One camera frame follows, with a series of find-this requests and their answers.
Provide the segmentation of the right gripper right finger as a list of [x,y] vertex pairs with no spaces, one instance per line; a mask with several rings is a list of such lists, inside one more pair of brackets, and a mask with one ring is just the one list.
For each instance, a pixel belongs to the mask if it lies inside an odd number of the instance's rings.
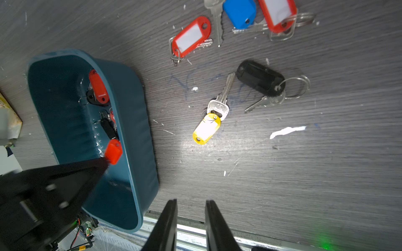
[[205,227],[208,251],[241,251],[217,204],[207,200]]

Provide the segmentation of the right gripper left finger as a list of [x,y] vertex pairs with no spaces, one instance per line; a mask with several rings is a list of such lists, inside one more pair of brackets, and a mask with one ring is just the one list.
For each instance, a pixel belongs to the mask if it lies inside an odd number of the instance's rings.
[[177,249],[177,200],[169,200],[155,224],[142,251],[176,251]]

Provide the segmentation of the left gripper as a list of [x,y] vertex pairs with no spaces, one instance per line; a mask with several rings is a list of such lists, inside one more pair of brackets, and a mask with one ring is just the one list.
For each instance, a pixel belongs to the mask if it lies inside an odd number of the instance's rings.
[[109,165],[98,158],[1,175],[1,250],[56,250]]

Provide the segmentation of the red tag key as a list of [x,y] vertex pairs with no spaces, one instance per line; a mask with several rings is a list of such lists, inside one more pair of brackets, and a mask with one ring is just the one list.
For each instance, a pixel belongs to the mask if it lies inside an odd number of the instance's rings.
[[315,21],[313,13],[299,13],[293,0],[259,0],[271,41],[286,41],[295,29]]
[[106,148],[104,157],[111,165],[115,165],[118,163],[122,154],[123,150],[120,141],[117,139],[111,139]]
[[195,49],[212,45],[210,38],[211,23],[205,16],[199,16],[175,37],[169,40],[170,58],[176,67],[185,57]]

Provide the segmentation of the teal plastic storage box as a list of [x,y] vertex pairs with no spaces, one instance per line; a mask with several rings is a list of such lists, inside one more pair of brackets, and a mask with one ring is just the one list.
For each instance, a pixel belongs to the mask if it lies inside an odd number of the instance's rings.
[[49,52],[29,61],[30,96],[59,164],[102,157],[110,140],[99,123],[102,107],[85,103],[92,70],[110,97],[105,110],[114,113],[122,156],[83,209],[111,228],[135,233],[159,189],[146,99],[136,72],[81,50]]

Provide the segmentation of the yellow white tag key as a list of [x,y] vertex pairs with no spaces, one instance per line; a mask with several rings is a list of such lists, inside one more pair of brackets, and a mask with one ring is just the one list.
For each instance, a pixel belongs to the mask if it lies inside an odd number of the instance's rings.
[[227,98],[233,86],[236,74],[230,73],[227,76],[226,85],[216,99],[211,100],[207,106],[207,114],[193,132],[193,140],[199,144],[206,144],[221,127],[222,121],[226,119],[230,108],[227,105]]

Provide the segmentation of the black tag key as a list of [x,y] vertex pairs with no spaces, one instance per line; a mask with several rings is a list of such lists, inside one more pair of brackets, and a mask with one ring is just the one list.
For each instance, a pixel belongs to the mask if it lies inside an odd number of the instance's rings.
[[[311,87],[310,79],[304,75],[285,78],[281,73],[252,60],[244,60],[238,66],[236,77],[241,83],[263,94],[261,100],[245,109],[245,113],[250,113],[257,107],[276,106],[285,100],[298,99]],[[285,88],[287,82],[290,81],[300,81],[304,86],[304,91],[294,96],[288,96]]]

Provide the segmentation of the blue tag key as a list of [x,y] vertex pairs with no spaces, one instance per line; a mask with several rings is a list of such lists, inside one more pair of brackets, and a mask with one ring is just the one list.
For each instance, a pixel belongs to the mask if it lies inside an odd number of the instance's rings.
[[218,47],[223,42],[222,14],[226,12],[234,26],[234,33],[248,31],[264,31],[268,29],[265,20],[255,23],[256,4],[254,1],[216,1],[205,0],[204,6],[210,10],[213,17],[213,28],[216,32]]

